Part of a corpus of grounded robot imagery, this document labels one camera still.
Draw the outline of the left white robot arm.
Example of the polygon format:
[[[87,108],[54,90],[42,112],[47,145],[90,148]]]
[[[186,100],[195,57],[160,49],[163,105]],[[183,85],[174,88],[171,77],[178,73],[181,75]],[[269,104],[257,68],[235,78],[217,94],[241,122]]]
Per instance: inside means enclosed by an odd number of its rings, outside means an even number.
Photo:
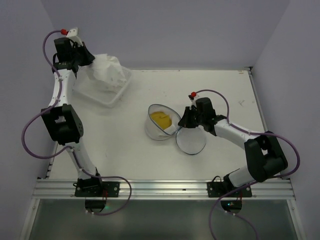
[[[68,152],[76,167],[78,177],[74,184],[75,196],[99,197],[104,192],[102,179],[82,140],[83,123],[71,105],[79,67],[90,65],[95,58],[83,42],[69,37],[55,39],[54,45],[56,54],[52,59],[55,78],[53,96],[41,118],[51,139]]]

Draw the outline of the yellow bra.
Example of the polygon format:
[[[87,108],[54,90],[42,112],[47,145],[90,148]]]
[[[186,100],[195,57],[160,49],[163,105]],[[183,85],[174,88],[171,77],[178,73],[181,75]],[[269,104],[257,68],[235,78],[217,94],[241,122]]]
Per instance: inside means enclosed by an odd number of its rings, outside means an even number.
[[[150,117],[162,130],[168,129],[172,125],[171,117],[163,111],[153,112]]]

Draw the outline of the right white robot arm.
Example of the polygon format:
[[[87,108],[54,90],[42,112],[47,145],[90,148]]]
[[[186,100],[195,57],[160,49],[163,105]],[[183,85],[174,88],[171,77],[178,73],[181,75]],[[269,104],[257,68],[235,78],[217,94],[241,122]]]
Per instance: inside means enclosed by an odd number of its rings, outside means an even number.
[[[262,183],[288,167],[288,161],[279,141],[270,131],[254,135],[248,130],[228,123],[227,117],[216,114],[208,97],[196,93],[189,96],[178,125],[184,129],[203,127],[204,131],[237,145],[245,151],[246,165],[223,177],[221,189],[226,193],[252,182]]]

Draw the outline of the white bra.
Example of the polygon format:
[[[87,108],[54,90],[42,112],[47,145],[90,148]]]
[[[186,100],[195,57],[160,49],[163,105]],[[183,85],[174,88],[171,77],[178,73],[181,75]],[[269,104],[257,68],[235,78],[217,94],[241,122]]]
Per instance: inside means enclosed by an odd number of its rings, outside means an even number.
[[[117,57],[104,54],[94,55],[95,59],[86,68],[88,77],[107,89],[122,88],[126,83],[123,68]]]

